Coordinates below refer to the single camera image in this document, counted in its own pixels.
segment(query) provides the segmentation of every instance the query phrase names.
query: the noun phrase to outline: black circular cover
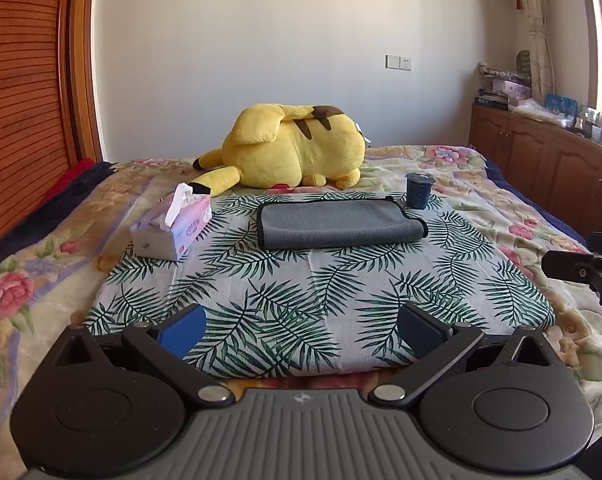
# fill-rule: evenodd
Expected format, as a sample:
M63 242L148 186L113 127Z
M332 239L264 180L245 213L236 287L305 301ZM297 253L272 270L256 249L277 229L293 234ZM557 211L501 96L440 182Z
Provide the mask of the black circular cover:
M185 409L156 378L92 364L55 368L15 406L11 430L27 463L63 476L114 476L178 435Z
M574 460L594 426L592 411L567 370L521 363L434 384L419 416L441 450L505 474L539 473Z

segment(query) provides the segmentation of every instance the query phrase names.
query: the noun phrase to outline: red cloth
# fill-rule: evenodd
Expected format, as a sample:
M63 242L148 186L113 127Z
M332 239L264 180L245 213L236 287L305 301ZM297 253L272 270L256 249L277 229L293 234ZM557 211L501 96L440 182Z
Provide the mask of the red cloth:
M49 189L38 206L41 207L44 203L57 196L60 192L62 192L63 189L68 187L76 177L78 177L81 173L84 173L92 166L94 166L94 161L90 158L84 158L83 160L77 162L59 177L59 180L57 180L56 183Z

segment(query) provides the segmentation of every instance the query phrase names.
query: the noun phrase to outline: pink tissue box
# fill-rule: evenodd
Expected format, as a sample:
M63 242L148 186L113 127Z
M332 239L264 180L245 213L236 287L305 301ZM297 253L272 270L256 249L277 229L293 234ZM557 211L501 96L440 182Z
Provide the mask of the pink tissue box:
M205 195L198 202L181 209L169 231L150 224L153 219L167 213L173 196L174 193L159 202L130 227L137 256L176 262L212 218L210 197Z
M518 106L519 101L532 97L532 89L529 86L519 85L504 79L492 81L492 90L508 94L508 101L512 106Z

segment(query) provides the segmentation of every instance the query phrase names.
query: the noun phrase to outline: dark blue blanket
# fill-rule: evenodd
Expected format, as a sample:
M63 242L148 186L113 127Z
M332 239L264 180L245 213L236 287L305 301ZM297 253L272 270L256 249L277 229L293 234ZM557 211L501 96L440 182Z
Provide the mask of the dark blue blanket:
M492 162L488 158L486 158L485 160L488 163L487 168L486 168L486 171L488 173L488 179L490 179L492 182L494 182L494 184L499 186L501 189L505 189L505 190L509 191L510 193L515 194L527 205L532 206L534 209L536 209L538 211L539 215L541 215L543 218L545 218L554 228L558 229L559 231L561 231L564 234L567 234L570 238L574 238L578 243L587 247L587 244L585 243L585 238L583 238L580 234L578 234L574 229L572 229L565 222L562 222L561 220L556 218L556 216L551 215L545 209L543 209L541 206L532 202L528 197L524 196L520 191L516 190L514 188L514 186L512 186L507 180L505 180L505 177L500 172L500 169L497 167L497 165L494 164L494 162Z
M0 263L11 254L37 243L54 231L98 184L114 173L110 166L109 162L94 164L1 238Z

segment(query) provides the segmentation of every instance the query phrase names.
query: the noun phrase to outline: metal bolt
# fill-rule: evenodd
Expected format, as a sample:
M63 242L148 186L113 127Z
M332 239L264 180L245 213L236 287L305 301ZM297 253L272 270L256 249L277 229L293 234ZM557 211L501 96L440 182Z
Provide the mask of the metal bolt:
M198 398L205 402L224 402L232 395L225 386L203 386L198 391Z
M397 402L405 397L405 390L396 384L381 384L374 389L374 396L385 402Z

